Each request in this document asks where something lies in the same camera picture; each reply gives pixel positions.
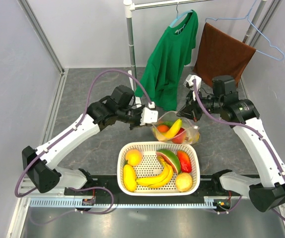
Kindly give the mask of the clear dotted zip bag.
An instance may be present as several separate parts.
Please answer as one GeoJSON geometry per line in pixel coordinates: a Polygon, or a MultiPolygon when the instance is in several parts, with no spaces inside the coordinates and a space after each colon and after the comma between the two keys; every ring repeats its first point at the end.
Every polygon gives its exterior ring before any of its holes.
{"type": "Polygon", "coordinates": [[[199,127],[189,119],[178,117],[176,114],[176,111],[166,112],[152,125],[154,137],[165,143],[197,143],[200,140],[199,127]]]}

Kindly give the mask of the green plastic cabbage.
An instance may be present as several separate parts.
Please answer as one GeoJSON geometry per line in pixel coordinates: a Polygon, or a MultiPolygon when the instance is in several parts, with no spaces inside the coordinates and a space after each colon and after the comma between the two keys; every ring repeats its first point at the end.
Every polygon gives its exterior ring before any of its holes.
{"type": "Polygon", "coordinates": [[[170,128],[174,124],[174,122],[172,122],[172,121],[164,121],[161,124],[170,128]]]}

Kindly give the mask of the single yellow banana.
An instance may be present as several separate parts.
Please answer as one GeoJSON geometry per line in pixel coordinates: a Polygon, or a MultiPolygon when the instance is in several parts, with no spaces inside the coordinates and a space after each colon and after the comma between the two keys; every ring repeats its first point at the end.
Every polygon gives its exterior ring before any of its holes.
{"type": "Polygon", "coordinates": [[[182,127],[182,120],[177,119],[174,124],[170,127],[170,129],[166,133],[162,133],[166,138],[170,139],[176,136],[179,129],[182,127]]]}

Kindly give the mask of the red apple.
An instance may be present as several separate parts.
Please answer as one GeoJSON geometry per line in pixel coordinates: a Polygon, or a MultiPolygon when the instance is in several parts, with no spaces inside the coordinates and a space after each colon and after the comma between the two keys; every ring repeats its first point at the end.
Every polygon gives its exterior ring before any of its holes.
{"type": "Polygon", "coordinates": [[[184,128],[180,128],[177,135],[171,139],[171,141],[175,144],[182,144],[186,138],[186,131],[184,128]]]}

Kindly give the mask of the orange fruit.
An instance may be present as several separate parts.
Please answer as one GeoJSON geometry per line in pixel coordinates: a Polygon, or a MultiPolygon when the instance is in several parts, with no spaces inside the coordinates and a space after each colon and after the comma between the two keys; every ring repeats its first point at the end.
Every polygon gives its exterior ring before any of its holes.
{"type": "Polygon", "coordinates": [[[161,125],[157,126],[157,130],[160,133],[166,133],[169,129],[170,129],[170,127],[165,125],[165,124],[161,124],[161,125]]]}

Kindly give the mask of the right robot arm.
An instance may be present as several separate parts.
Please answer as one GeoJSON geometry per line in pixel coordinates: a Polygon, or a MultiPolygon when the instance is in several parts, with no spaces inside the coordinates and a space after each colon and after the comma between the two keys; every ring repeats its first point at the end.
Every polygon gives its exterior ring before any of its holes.
{"type": "Polygon", "coordinates": [[[190,92],[177,116],[199,121],[202,114],[210,118],[219,115],[215,121],[233,129],[259,174],[259,178],[249,178],[231,170],[220,171],[213,175],[212,192],[216,195],[223,195],[228,190],[236,192],[248,197],[260,212],[285,204],[285,164],[269,140],[253,102],[239,98],[232,76],[215,77],[213,94],[207,97],[200,93],[201,82],[200,77],[192,74],[185,79],[184,85],[190,92]]]}

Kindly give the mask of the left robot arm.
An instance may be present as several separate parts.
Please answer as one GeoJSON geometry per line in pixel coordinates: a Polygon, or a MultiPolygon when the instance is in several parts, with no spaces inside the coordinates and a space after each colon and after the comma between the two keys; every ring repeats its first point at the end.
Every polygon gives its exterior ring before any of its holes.
{"type": "Polygon", "coordinates": [[[131,88],[124,85],[114,89],[112,95],[88,106],[84,114],[49,142],[36,149],[27,146],[22,150],[24,172],[36,190],[46,193],[56,186],[72,187],[80,194],[91,193],[93,184],[84,169],[64,169],[58,164],[73,149],[117,121],[130,124],[130,129],[146,125],[146,106],[133,109],[131,88]]]}

